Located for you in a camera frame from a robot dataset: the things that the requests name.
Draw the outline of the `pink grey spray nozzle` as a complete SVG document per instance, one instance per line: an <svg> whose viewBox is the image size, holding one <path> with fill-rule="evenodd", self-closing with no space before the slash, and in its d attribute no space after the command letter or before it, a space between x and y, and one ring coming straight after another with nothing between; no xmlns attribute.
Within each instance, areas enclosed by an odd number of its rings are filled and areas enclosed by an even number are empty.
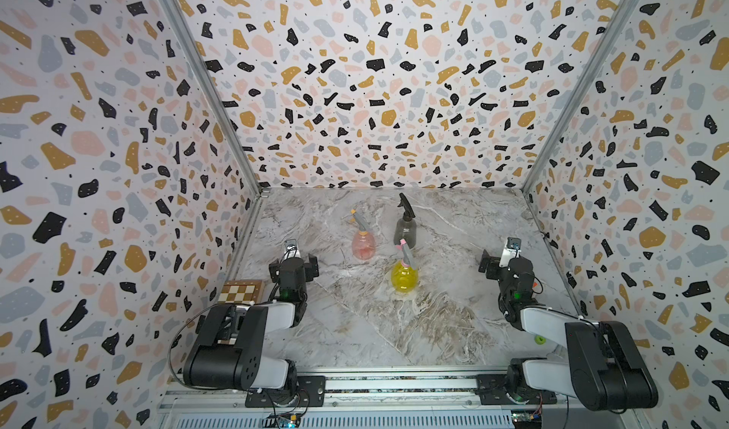
<svg viewBox="0 0 729 429"><path fill-rule="evenodd" d="M405 268L414 269L415 261L412 250L410 249L407 241L404 238L400 240L400 245L398 246L398 248L402 251L402 265Z"/></svg>

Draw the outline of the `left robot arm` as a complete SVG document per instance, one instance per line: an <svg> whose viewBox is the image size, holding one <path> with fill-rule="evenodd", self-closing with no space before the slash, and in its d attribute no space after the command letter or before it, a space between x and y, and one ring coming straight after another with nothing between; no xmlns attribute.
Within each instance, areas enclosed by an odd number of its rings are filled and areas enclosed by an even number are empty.
<svg viewBox="0 0 729 429"><path fill-rule="evenodd" d="M193 389L283 392L299 390L294 362L264 355L266 335L298 326L308 306L307 284L319 276L318 258L286 256L269 265L275 290L262 304L216 304L208 309L182 367Z"/></svg>

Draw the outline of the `orange grey spray nozzle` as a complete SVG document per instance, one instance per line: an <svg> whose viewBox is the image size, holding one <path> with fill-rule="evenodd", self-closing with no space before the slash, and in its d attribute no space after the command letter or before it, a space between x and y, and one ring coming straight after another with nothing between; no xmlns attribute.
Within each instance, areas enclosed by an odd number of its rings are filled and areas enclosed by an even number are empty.
<svg viewBox="0 0 729 429"><path fill-rule="evenodd" d="M365 218L361 214L358 213L357 210L352 210L351 216L352 216L353 220L356 222L360 233L370 233L371 232L370 225L365 220Z"/></svg>

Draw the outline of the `black spray nozzle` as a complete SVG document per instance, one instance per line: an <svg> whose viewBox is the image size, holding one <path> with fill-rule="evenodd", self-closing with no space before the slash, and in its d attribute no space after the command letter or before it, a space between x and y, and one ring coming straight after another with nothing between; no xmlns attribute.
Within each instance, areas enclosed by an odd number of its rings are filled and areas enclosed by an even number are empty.
<svg viewBox="0 0 729 429"><path fill-rule="evenodd" d="M402 207L404 209L404 213L402 214L402 220L406 222L412 221L416 217L416 215L407 196L404 193L400 193L399 198L399 207Z"/></svg>

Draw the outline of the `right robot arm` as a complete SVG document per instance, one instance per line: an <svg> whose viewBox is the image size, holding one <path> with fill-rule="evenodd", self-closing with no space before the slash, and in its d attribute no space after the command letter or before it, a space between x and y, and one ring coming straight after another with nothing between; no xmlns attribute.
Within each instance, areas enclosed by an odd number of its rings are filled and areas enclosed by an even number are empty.
<svg viewBox="0 0 729 429"><path fill-rule="evenodd" d="M626 325L590 321L539 303L535 268L521 255L518 240L508 239L500 256L484 252L478 271L499 284L497 306L513 328L564 347L567 356L564 361L513 359L490 392L502 390L519 404L544 392L562 394L588 410L611 413L658 404L658 387Z"/></svg>

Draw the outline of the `yellow spray bottle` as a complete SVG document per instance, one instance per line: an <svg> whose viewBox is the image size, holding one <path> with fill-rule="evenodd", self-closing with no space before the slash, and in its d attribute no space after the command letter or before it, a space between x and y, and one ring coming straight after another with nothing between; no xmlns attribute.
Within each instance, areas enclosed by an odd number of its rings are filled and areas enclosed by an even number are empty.
<svg viewBox="0 0 729 429"><path fill-rule="evenodd" d="M396 292L412 292L419 283L419 273L404 260L400 260L391 271L390 281Z"/></svg>

